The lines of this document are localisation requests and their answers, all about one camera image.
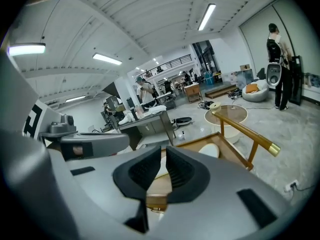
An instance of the wooden handle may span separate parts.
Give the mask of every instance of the wooden handle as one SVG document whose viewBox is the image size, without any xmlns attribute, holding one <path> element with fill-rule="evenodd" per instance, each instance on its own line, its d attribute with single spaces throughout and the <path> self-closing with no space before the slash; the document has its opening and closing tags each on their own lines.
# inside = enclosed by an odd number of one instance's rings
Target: wooden handle
<svg viewBox="0 0 320 240">
<path fill-rule="evenodd" d="M 253 130 L 245 127 L 244 125 L 235 122 L 225 116 L 223 116 L 222 114 L 212 110 L 211 113 L 219 118 L 220 120 L 226 122 L 227 124 L 231 125 L 232 127 L 236 128 L 237 130 L 239 130 L 240 132 L 242 132 L 243 134 L 247 135 L 250 139 L 252 139 L 254 142 L 257 142 L 261 147 L 263 147 L 264 149 L 266 149 L 271 155 L 273 155 L 274 157 L 276 157 L 281 148 L 274 144 L 272 141 L 268 140 L 267 138 L 263 137 L 262 135 L 254 132 Z"/>
</svg>

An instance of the wooden cabinet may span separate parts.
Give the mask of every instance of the wooden cabinet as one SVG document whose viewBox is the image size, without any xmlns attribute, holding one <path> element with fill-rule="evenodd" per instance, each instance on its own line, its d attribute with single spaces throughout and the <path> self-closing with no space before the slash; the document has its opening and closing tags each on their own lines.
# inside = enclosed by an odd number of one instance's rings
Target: wooden cabinet
<svg viewBox="0 0 320 240">
<path fill-rule="evenodd" d="M 202 100 L 202 95 L 198 83 L 188 85 L 184 87 L 184 89 L 189 102 L 194 102 L 199 99 Z"/>
</svg>

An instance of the white t-shirt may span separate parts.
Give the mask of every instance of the white t-shirt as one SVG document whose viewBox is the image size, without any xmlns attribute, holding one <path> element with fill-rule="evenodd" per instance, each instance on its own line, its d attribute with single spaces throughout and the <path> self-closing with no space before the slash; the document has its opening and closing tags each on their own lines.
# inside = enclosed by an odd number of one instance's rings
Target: white t-shirt
<svg viewBox="0 0 320 240">
<path fill-rule="evenodd" d="M 142 94 L 142 104 L 147 104 L 149 102 L 152 102 L 155 98 L 152 97 L 152 94 L 147 92 L 146 90 L 141 90 L 143 89 L 150 89 L 152 90 L 152 85 L 150 83 L 144 83 L 143 85 L 139 85 L 138 89 L 136 90 L 136 94 L 140 96 Z"/>
</svg>

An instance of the balcony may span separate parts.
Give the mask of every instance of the balcony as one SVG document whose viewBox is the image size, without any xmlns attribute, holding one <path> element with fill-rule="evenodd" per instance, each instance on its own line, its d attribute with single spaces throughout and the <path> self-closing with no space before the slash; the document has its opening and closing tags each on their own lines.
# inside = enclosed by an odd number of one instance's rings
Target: balcony
<svg viewBox="0 0 320 240">
<path fill-rule="evenodd" d="M 144 79 L 152 78 L 152 77 L 157 76 L 158 74 L 161 74 L 167 70 L 178 68 L 180 66 L 187 65 L 191 62 L 192 62 L 191 55 L 188 54 L 188 55 L 176 58 L 174 60 L 171 60 L 169 62 L 166 62 L 162 65 L 158 65 L 157 67 L 154 67 L 150 70 L 147 70 L 146 72 L 140 74 L 139 76 L 141 76 Z"/>
</svg>

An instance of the gold handle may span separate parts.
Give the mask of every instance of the gold handle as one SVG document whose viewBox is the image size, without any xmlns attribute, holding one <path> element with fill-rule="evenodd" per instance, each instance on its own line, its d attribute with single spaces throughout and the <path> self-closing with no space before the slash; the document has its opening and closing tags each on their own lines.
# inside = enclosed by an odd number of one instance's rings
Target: gold handle
<svg viewBox="0 0 320 240">
<path fill-rule="evenodd" d="M 253 157 L 256 153 L 256 150 L 257 150 L 257 148 L 254 148 L 254 147 L 255 146 L 258 147 L 258 144 L 261 147 L 263 147 L 264 149 L 266 149 L 274 157 L 276 157 L 279 154 L 281 148 L 278 145 L 274 144 L 272 141 L 268 140 L 267 138 L 263 137 L 262 135 L 260 135 L 256 132 L 254 132 L 253 130 L 245 127 L 244 125 L 223 116 L 222 114 L 218 113 L 215 110 L 212 110 L 211 113 L 215 117 L 219 118 L 220 120 L 222 120 L 222 121 L 226 122 L 227 124 L 231 125 L 232 127 L 236 128 L 237 130 L 239 130 L 243 134 L 247 135 L 250 139 L 252 139 L 254 141 L 253 147 L 251 150 L 251 154 L 250 154 L 251 160 L 253 159 Z M 224 133 L 224 131 L 225 131 L 224 124 L 222 123 L 221 124 L 221 133 Z"/>
</svg>

